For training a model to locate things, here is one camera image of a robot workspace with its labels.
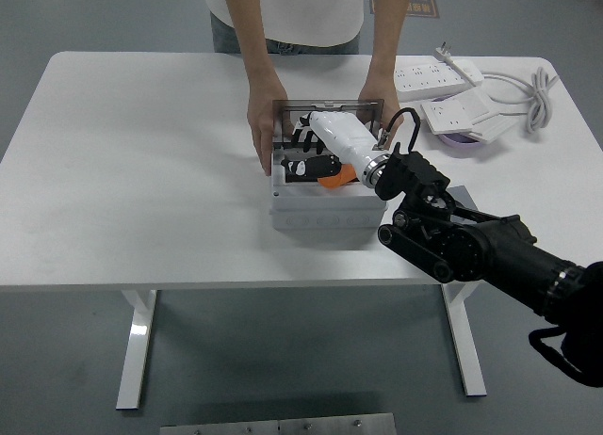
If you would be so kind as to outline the person's left hand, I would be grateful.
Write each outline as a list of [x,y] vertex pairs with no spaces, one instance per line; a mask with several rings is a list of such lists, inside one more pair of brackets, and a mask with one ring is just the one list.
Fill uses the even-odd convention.
[[400,110],[397,90],[393,74],[370,72],[367,75],[359,96],[359,100],[382,100],[382,124],[387,126],[396,113]]

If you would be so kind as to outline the person's right hand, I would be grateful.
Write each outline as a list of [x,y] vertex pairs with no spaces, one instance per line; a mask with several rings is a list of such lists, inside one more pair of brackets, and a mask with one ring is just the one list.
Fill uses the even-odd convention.
[[249,82],[247,121],[251,128],[253,147],[267,176],[271,175],[273,102],[286,99],[285,88],[276,74],[254,78]]

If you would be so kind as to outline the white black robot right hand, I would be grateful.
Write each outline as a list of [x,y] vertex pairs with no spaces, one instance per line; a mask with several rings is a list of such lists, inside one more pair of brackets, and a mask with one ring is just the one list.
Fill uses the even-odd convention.
[[335,189],[355,180],[373,188],[389,159],[376,138],[348,112],[313,111],[300,117],[291,145],[302,156],[284,156],[278,164],[288,182],[316,182]]

